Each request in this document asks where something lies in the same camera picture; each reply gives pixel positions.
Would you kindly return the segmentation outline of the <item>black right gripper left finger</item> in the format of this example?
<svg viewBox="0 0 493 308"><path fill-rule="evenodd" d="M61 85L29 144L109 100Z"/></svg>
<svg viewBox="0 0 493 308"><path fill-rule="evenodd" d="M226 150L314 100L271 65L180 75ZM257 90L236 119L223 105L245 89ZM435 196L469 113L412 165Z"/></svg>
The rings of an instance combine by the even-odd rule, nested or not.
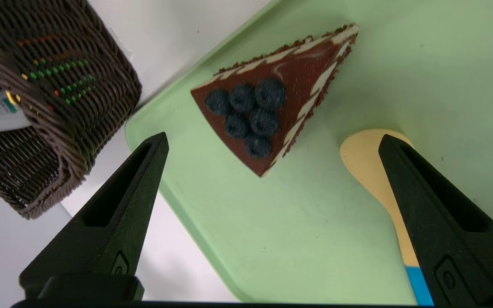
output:
<svg viewBox="0 0 493 308"><path fill-rule="evenodd" d="M136 277L169 143L145 139L22 271L27 300L141 300Z"/></svg>

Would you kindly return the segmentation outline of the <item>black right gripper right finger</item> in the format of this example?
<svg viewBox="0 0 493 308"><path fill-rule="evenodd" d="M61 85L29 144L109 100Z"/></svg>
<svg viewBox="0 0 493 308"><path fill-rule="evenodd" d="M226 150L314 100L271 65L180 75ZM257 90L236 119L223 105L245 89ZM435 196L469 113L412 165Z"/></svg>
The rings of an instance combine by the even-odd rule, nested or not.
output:
<svg viewBox="0 0 493 308"><path fill-rule="evenodd" d="M378 147L435 306L493 306L493 219L414 148Z"/></svg>

